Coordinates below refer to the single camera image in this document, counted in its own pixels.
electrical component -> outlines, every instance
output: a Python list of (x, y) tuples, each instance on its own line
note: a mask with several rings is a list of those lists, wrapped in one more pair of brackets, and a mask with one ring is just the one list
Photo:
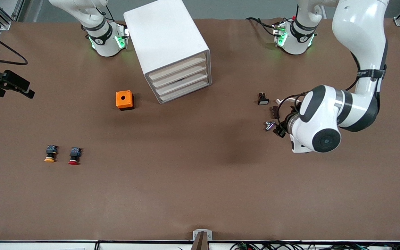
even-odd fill
[(268, 105), (269, 99), (265, 97), (265, 93), (259, 93), (259, 101), (257, 101), (258, 105)]
[(278, 25), (273, 25), (273, 33), (278, 35), (274, 36), (274, 43), (276, 46), (283, 47), (288, 37), (288, 32), (286, 31), (287, 22), (282, 22)]
[(276, 122), (275, 121), (265, 122), (265, 125), (266, 125), (265, 131), (268, 132), (276, 125)]
[(134, 95), (130, 90), (119, 91), (115, 95), (116, 107), (121, 110), (131, 110), (135, 108)]
[(55, 162), (55, 155), (58, 153), (58, 146), (55, 145), (49, 145), (47, 146), (46, 149), (46, 154), (47, 157), (44, 159), (44, 161), (47, 163), (54, 163)]
[(79, 165), (80, 164), (80, 157), (81, 157), (81, 149), (80, 148), (72, 148), (70, 150), (70, 165)]

bracket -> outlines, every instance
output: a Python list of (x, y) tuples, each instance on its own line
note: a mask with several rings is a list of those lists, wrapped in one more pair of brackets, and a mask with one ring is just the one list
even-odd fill
[(209, 229), (196, 229), (192, 232), (192, 240), (195, 241), (195, 238), (197, 237), (197, 234), (201, 233), (201, 232), (205, 232), (206, 233), (206, 239), (208, 241), (212, 241), (213, 239), (213, 233), (211, 230)]
[(1, 31), (7, 31), (7, 30), (10, 30), (10, 26), (11, 26), (11, 21), (10, 22), (8, 22), (8, 25), (6, 26), (6, 27), (4, 27), (4, 26), (1, 26)]
[(393, 17), (393, 21), (397, 27), (400, 27), (400, 22), (398, 22), (397, 17)]

orange box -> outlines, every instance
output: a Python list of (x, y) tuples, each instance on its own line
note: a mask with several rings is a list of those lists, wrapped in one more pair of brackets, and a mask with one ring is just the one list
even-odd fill
[(131, 110), (135, 108), (134, 95), (130, 90), (118, 91), (115, 95), (116, 106), (119, 110)]

black band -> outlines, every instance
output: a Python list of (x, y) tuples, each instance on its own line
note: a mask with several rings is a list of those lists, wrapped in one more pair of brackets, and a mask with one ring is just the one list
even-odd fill
[(112, 26), (109, 24), (109, 29), (104, 35), (99, 36), (99, 37), (95, 37), (95, 36), (89, 35), (89, 37), (97, 45), (104, 45), (106, 43), (106, 41), (111, 37), (112, 30), (113, 30)]
[(299, 43), (305, 43), (306, 41), (308, 41), (308, 39), (310, 39), (314, 35), (314, 33), (312, 33), (312, 32), (307, 35), (298, 32), (294, 28), (294, 24), (291, 24), (289, 27), (290, 27), (289, 30), (291, 31), (291, 34), (297, 39), (297, 42), (299, 42)]
[(338, 124), (341, 124), (345, 121), (350, 114), (351, 107), (353, 105), (353, 96), (351, 93), (346, 90), (343, 90), (343, 93), (345, 94), (345, 103), (343, 104), (342, 112), (340, 112), (340, 115), (337, 117)]
[(387, 65), (385, 64), (384, 69), (362, 69), (357, 72), (357, 78), (362, 77), (374, 77), (374, 78), (384, 78), (385, 71), (387, 70)]
[(97, 30), (100, 30), (105, 25), (105, 22), (106, 22), (106, 18), (103, 16), (103, 21), (101, 22), (101, 24), (98, 24), (97, 27), (84, 27), (84, 26), (83, 27), (87, 31), (97, 31)]
[(317, 26), (319, 25), (318, 24), (314, 27), (306, 27), (306, 26), (303, 26), (302, 24), (300, 24), (299, 21), (297, 21), (297, 18), (294, 19), (294, 23), (295, 23), (295, 25), (297, 25), (297, 27), (301, 28), (302, 30), (306, 30), (306, 31), (314, 31), (317, 28)]

black cable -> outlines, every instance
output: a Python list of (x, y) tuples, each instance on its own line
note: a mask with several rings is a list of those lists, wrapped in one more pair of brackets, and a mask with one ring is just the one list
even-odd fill
[(286, 133), (289, 133), (289, 132), (288, 132), (288, 130), (287, 130), (286, 128), (284, 128), (284, 127), (281, 125), (281, 119), (279, 118), (279, 117), (280, 117), (279, 111), (280, 111), (280, 109), (281, 109), (282, 104), (284, 104), (284, 102), (285, 102), (288, 98), (295, 98), (296, 96), (298, 96), (298, 95), (290, 95), (290, 96), (288, 96), (287, 98), (283, 99), (283, 100), (280, 102), (279, 106), (277, 107), (277, 114), (276, 114), (276, 116), (277, 116), (277, 122), (279, 123), (279, 126), (280, 126)]
[(253, 248), (254, 250), (260, 250), (260, 248), (258, 246), (256, 246), (255, 244), (248, 244), (251, 248)]
[(267, 244), (267, 245), (264, 245), (266, 248), (268, 248), (269, 250), (274, 250), (273, 249), (273, 246), (271, 245), (271, 244)]
[(111, 10), (109, 9), (109, 7), (106, 5), (106, 9), (108, 9), (108, 11), (109, 11), (109, 15), (111, 15), (111, 19), (112, 19), (112, 21), (114, 20), (114, 17), (112, 16), (112, 13), (111, 13)]
[(271, 25), (265, 24), (264, 22), (262, 22), (262, 20), (260, 18), (255, 19), (254, 17), (248, 17), (245, 20), (254, 20), (254, 21), (258, 22), (259, 24), (262, 24), (265, 27), (272, 27)]
[(296, 246), (297, 249), (299, 249), (299, 250), (305, 250), (301, 245), (295, 244), (295, 243), (293, 243), (293, 242), (290, 242), (290, 245), (292, 245), (293, 247)]
[(354, 80), (353, 84), (351, 84), (351, 85), (350, 85), (348, 88), (346, 88), (345, 90), (346, 90), (346, 91), (351, 90), (351, 89), (354, 87), (354, 85), (356, 85), (357, 80), (359, 80), (358, 77), (356, 77), (356, 80)]
[(6, 61), (6, 60), (0, 60), (0, 63), (7, 63), (7, 64), (15, 64), (15, 65), (27, 65), (27, 60), (24, 58), (24, 56), (22, 56), (21, 54), (19, 54), (18, 52), (16, 52), (16, 50), (10, 48), (9, 46), (7, 46), (5, 43), (0, 41), (0, 44), (2, 44), (4, 47), (6, 47), (7, 49), (9, 49), (10, 51), (12, 51), (13, 53), (15, 53), (18, 57), (21, 57), (24, 62), (12, 62), (12, 61)]
[[(95, 7), (95, 9), (98, 11), (98, 13), (100, 13), (103, 16), (106, 16), (106, 12), (104, 11), (100, 11), (100, 9), (98, 9), (97, 7)], [(114, 19), (111, 18), (106, 18), (107, 20), (113, 21)]]
[(95, 242), (94, 250), (100, 249), (100, 241)]
[[(297, 13), (299, 13), (299, 5), (297, 5), (297, 9), (295, 10), (295, 17), (296, 18), (297, 18)], [(294, 22), (294, 19), (292, 19), (292, 18), (289, 18), (289, 19), (284, 18), (284, 20), (289, 22), (289, 23)]]
[(233, 247), (237, 246), (238, 243), (235, 243), (234, 245), (231, 246), (231, 248), (229, 248), (229, 250), (232, 250)]
[(273, 25), (268, 25), (268, 24), (263, 23), (262, 20), (260, 20), (260, 18), (255, 19), (254, 17), (248, 17), (248, 18), (246, 18), (245, 20), (254, 20), (254, 21), (256, 21), (258, 24), (261, 24), (262, 27), (263, 27), (263, 29), (264, 29), (268, 34), (273, 35), (273, 36), (275, 36), (275, 37), (277, 37), (277, 38), (280, 37), (280, 35), (278, 35), (278, 34), (273, 34), (273, 33), (271, 33), (269, 30), (267, 30), (267, 28), (266, 28), (266, 27), (273, 28), (273, 25), (279, 24), (280, 22), (277, 22), (277, 23), (275, 23), (275, 24), (273, 24)]
[(302, 93), (300, 93), (298, 96), (295, 97), (295, 99), (294, 99), (294, 110), (295, 110), (296, 112), (299, 112), (299, 111), (297, 110), (297, 99), (298, 99), (299, 97), (301, 97), (301, 96), (305, 96), (306, 94), (308, 94), (308, 91), (302, 92)]

